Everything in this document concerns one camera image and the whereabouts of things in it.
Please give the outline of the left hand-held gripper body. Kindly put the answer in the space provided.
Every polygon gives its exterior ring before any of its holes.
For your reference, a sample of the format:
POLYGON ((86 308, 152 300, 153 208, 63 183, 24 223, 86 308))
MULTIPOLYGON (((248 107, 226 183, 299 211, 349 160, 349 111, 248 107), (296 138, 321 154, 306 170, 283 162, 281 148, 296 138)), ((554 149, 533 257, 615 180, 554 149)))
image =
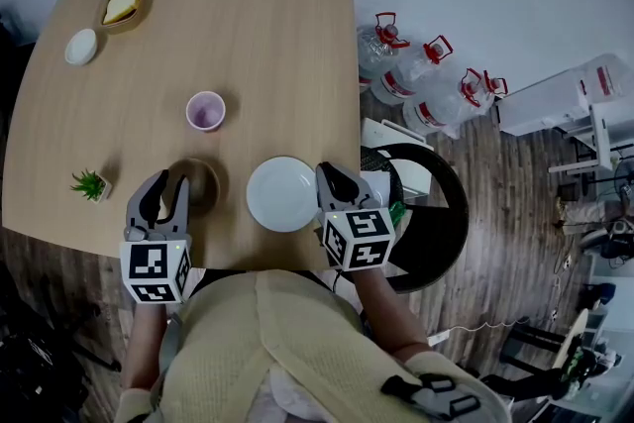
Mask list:
POLYGON ((128 227, 120 244, 123 282, 137 303, 182 303, 192 268, 187 227, 128 227))

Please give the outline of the brown bowl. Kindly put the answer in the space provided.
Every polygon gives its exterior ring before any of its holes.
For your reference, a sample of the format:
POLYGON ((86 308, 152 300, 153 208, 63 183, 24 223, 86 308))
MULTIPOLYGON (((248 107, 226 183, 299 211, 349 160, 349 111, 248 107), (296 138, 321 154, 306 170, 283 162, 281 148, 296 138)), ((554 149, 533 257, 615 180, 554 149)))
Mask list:
POLYGON ((212 166, 201 159, 180 159, 169 169, 167 184, 161 200, 166 210, 173 202, 176 184, 182 176, 189 181, 189 216, 203 217, 216 205, 220 195, 218 177, 212 166))

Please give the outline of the white plate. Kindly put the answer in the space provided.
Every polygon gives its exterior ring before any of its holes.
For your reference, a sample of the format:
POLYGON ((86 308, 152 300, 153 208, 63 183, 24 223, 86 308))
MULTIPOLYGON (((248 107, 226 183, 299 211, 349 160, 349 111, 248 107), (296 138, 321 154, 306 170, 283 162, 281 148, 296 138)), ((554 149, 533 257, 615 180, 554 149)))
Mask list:
POLYGON ((300 159, 268 159, 252 173, 246 198, 252 217, 264 228, 278 233, 298 231, 318 212, 315 173, 300 159))

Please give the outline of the red paper cup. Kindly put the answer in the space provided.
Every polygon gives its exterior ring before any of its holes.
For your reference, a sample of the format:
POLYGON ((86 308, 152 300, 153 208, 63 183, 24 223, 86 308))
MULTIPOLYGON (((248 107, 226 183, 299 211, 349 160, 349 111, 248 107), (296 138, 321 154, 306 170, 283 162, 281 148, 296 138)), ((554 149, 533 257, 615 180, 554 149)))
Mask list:
POLYGON ((226 112, 223 98, 213 91, 200 91, 194 94, 185 108, 188 124, 193 129, 205 133, 219 129, 225 120, 226 112))

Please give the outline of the small white dish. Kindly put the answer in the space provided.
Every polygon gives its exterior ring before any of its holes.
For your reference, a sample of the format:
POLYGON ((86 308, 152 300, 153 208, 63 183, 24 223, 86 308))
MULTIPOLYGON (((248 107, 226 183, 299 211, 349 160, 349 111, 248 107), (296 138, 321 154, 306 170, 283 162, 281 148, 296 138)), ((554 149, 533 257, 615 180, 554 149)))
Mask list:
POLYGON ((86 28, 72 36, 65 48, 64 58, 70 65, 84 66, 95 57, 97 50, 97 33, 86 28))

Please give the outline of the person's left forearm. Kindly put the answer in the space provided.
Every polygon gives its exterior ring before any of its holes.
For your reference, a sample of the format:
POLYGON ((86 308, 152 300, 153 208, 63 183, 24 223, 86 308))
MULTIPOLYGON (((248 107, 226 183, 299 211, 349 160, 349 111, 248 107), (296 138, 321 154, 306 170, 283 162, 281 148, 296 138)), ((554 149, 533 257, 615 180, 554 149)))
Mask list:
POLYGON ((138 304, 121 372, 123 390, 150 390, 159 378, 159 351, 167 326, 164 304, 138 304))

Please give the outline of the person's right forearm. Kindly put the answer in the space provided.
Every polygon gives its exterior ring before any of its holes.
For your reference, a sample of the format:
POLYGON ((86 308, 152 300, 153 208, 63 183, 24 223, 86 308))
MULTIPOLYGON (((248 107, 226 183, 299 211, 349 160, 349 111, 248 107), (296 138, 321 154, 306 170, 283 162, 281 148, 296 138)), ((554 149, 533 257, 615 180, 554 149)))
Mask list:
POLYGON ((352 279, 375 341, 384 351, 403 363, 431 351, 420 322, 379 268, 353 271, 352 279))

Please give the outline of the spiky potted plant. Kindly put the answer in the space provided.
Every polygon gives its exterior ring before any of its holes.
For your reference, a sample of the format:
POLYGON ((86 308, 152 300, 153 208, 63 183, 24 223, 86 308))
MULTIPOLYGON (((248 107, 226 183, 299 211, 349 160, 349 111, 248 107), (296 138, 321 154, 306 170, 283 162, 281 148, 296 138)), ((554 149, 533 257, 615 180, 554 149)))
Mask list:
POLYGON ((82 194, 88 201, 100 203, 107 199, 112 190, 112 183, 93 170, 83 170, 80 175, 73 174, 70 189, 82 194))

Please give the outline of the low white box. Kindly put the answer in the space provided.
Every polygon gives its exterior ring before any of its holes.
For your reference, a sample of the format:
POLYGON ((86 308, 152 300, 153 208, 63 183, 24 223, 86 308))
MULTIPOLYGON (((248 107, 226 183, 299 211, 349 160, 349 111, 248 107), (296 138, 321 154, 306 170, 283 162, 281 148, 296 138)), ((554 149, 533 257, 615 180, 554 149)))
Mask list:
MULTIPOLYGON (((361 144, 369 149, 395 144, 411 144, 434 151, 426 144, 423 136, 386 119, 380 122, 369 118, 362 119, 361 144)), ((400 178, 406 199, 429 194, 431 173, 427 169, 408 160, 396 160, 392 165, 400 178)))

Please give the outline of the black round bin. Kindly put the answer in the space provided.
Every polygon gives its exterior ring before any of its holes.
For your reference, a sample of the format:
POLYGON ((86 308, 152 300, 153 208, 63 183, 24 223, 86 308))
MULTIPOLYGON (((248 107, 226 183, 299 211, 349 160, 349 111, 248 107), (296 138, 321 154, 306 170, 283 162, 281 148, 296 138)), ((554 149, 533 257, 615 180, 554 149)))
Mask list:
POLYGON ((467 195, 457 174, 438 154, 424 147, 395 144, 361 148, 365 171, 388 171, 400 200, 406 206, 408 222, 401 229, 388 261, 403 271, 387 281, 400 294, 421 290, 442 278, 460 257, 469 232, 470 210, 467 195), (444 207, 408 204, 393 163, 408 160, 427 169, 439 184, 444 207))

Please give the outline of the clear water jug red cap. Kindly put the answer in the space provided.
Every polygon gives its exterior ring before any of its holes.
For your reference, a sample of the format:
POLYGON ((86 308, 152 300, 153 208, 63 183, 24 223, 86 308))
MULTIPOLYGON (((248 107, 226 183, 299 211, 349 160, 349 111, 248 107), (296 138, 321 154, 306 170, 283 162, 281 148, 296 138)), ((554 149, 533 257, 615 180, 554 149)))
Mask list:
POLYGON ((360 92, 365 92, 371 83, 391 70, 399 52, 411 43, 399 38, 395 12, 380 12, 375 23, 357 27, 358 77, 360 92))
POLYGON ((425 83, 403 104, 406 128, 423 136, 444 132, 456 138, 460 126, 481 112, 483 85, 483 74, 470 67, 461 77, 445 74, 425 83))
POLYGON ((443 35, 428 43, 414 41, 400 51, 395 65, 370 85, 370 91, 383 104, 401 104, 437 77, 443 61, 453 52, 443 35))
POLYGON ((508 93, 506 80, 501 77, 492 77, 487 70, 483 72, 484 86, 489 94, 502 97, 508 93))

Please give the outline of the sandwich in wooden tray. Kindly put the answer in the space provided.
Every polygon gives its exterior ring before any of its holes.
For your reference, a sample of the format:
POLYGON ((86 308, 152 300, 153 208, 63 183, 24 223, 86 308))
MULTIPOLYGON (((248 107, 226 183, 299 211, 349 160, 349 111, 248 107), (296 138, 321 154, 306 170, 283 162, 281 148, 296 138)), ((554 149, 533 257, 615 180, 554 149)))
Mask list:
POLYGON ((134 11, 132 14, 128 15, 127 17, 125 17, 123 20, 119 21, 118 23, 112 24, 112 25, 103 25, 102 24, 102 20, 106 11, 106 6, 108 4, 108 1, 106 1, 105 7, 103 8, 103 13, 100 17, 100 28, 105 30, 106 32, 109 32, 111 34, 119 34, 119 33, 124 33, 127 31, 132 30, 133 28, 135 28, 141 21, 142 19, 142 7, 143 7, 143 3, 144 0, 140 0, 138 9, 136 11, 134 11))

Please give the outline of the pale wooden board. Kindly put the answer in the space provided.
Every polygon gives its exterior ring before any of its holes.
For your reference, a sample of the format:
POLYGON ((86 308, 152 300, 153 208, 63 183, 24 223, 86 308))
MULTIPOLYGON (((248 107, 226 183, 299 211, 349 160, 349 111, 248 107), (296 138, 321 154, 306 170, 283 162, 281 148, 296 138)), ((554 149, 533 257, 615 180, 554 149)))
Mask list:
POLYGON ((566 360, 568 359, 570 353, 576 349, 574 347, 574 343, 582 338, 582 335, 586 328, 588 314, 589 311, 585 308, 578 315, 576 321, 571 326, 568 334, 566 335, 562 346, 557 352, 557 355, 552 363, 553 369, 561 369, 566 363, 566 360))

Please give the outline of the standing fan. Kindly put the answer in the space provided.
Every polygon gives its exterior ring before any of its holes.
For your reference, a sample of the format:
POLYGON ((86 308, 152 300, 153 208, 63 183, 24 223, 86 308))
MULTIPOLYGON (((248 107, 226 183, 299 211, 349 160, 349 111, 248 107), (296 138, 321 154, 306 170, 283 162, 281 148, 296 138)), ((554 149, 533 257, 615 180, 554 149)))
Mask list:
POLYGON ((634 191, 634 157, 622 159, 613 175, 614 191, 630 193, 634 191))

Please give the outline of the white metal frame table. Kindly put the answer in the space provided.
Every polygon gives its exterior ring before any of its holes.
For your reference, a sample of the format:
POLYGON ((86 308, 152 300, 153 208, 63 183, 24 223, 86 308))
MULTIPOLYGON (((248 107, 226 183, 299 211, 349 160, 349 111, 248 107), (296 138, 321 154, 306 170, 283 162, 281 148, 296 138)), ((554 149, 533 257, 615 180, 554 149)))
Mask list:
POLYGON ((585 117, 574 121, 565 129, 558 127, 558 130, 566 140, 571 140, 573 143, 581 142, 589 148, 593 152, 594 158, 550 166, 549 173, 574 176, 596 172, 600 169, 613 169, 611 153, 614 146, 610 141, 608 125, 601 105, 589 105, 585 117))

